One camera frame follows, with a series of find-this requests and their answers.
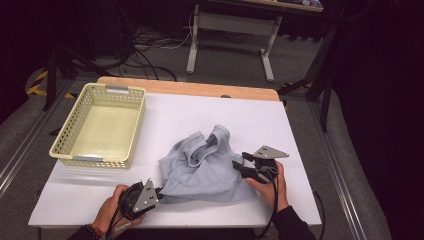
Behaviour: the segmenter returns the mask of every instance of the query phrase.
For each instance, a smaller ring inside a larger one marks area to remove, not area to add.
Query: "person's arm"
[[[106,199],[103,205],[100,207],[99,212],[97,213],[96,219],[92,224],[84,225],[80,227],[68,240],[91,240],[91,239],[101,239],[101,237],[107,232],[109,228],[110,221],[112,220],[113,214],[115,213],[119,197],[121,193],[128,189],[128,186],[118,185],[113,192],[112,197]],[[134,221],[129,221],[128,219],[122,217],[121,212],[118,212],[117,217],[115,218],[114,226],[119,227],[125,224],[128,224],[128,227],[121,229],[118,232],[113,234],[114,237],[118,236],[126,229],[139,225],[143,221],[146,214],[140,216]]]
[[[277,214],[272,219],[275,228],[278,231],[278,239],[290,240],[315,240],[314,234],[309,230],[308,224],[302,221],[287,201],[286,180],[284,179],[284,168],[279,162],[278,178],[275,182],[278,186]],[[252,178],[247,178],[246,182],[262,194],[265,201],[271,207],[274,207],[274,188],[272,184],[262,184]]]

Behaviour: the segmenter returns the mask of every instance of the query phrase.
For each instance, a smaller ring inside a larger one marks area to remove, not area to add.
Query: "crumpled fabric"
[[[256,197],[233,168],[232,161],[243,164],[244,160],[231,150],[229,139],[230,132],[216,125],[206,140],[196,132],[175,144],[159,161],[164,202],[236,202]]]

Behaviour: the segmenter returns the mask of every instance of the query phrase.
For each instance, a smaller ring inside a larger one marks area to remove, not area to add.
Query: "white tabletop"
[[[254,153],[268,145],[290,154],[277,159],[285,168],[289,203],[308,224],[321,223],[281,102],[148,93],[131,168],[69,167],[57,161],[29,225],[57,228],[87,224],[117,184],[132,185],[151,178],[155,187],[161,187],[158,161],[175,143],[194,132],[201,131],[207,137],[216,124],[230,131],[235,153]],[[269,216],[268,207],[258,195],[237,203],[157,204],[139,227],[261,227]]]

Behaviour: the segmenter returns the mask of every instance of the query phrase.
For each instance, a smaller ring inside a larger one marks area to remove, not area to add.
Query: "human hand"
[[[278,205],[277,212],[283,210],[284,208],[289,206],[287,201],[287,188],[286,188],[286,180],[284,179],[284,167],[281,163],[275,161],[278,169],[278,177],[274,179],[275,185],[278,187]],[[274,208],[274,187],[272,183],[262,184],[256,181],[253,178],[246,178],[246,182],[253,187],[255,190],[260,192],[264,197],[267,204],[272,208]]]
[[[118,207],[119,197],[121,196],[121,193],[127,190],[128,188],[129,187],[125,185],[116,186],[112,197],[109,197],[108,199],[106,199],[106,201],[100,207],[99,212],[97,213],[97,217],[93,222],[93,224],[96,226],[98,230],[102,231],[103,233],[107,232],[110,221],[112,220],[113,214],[115,213],[116,208]],[[129,226],[126,228],[120,229],[113,236],[116,237],[122,232],[124,232],[127,228],[141,224],[145,216],[146,214],[143,214],[139,218],[131,222],[128,219],[123,218],[121,211],[119,211],[118,215],[115,218],[115,222],[113,223],[113,226],[119,227],[124,224],[129,224]]]

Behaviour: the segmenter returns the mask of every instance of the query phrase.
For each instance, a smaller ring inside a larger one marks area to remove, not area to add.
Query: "gray carpet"
[[[278,37],[270,55],[276,80],[274,83],[268,83],[258,53],[265,45],[266,38],[263,37],[248,36],[241,44],[234,44],[213,34],[203,34],[199,42],[195,73],[192,75],[185,73],[189,45],[174,50],[151,48],[145,55],[153,65],[172,70],[181,81],[278,89],[283,82],[302,79],[319,48],[319,43],[313,43],[311,40],[291,42],[285,37]],[[112,61],[103,59],[99,60],[98,64]],[[150,69],[146,68],[146,71],[148,77],[154,75]],[[142,69],[124,65],[111,69],[110,72],[118,76],[146,78]],[[170,79],[166,72],[158,71],[158,75],[160,79]],[[93,73],[80,72],[69,92],[78,93],[85,83],[94,82],[97,77]],[[330,171],[322,133],[316,127],[311,113],[311,106],[319,108],[320,104],[307,103],[303,98],[305,92],[305,89],[299,89],[283,98],[288,100],[287,114],[308,178],[323,200],[327,217],[324,239],[355,239]],[[20,143],[27,137],[26,134],[30,132],[37,117],[43,114],[41,109],[44,101],[44,97],[30,96],[21,108],[0,125],[2,169],[13,164],[10,160],[13,159]],[[37,238],[37,229],[29,227],[28,220],[37,203],[36,195],[43,189],[55,164],[55,160],[48,155],[54,137],[48,133],[61,126],[74,102],[75,99],[61,99],[47,119],[45,127],[41,129],[39,137],[34,140],[34,147],[24,156],[25,162],[0,198],[1,239]],[[341,173],[345,177],[366,239],[390,239],[385,217],[362,172],[334,93],[327,128],[325,138],[331,143]],[[316,236],[319,236],[321,229],[322,226],[311,227]],[[72,232],[72,229],[42,230],[42,239],[66,239]],[[277,239],[275,229],[271,229],[267,239]]]

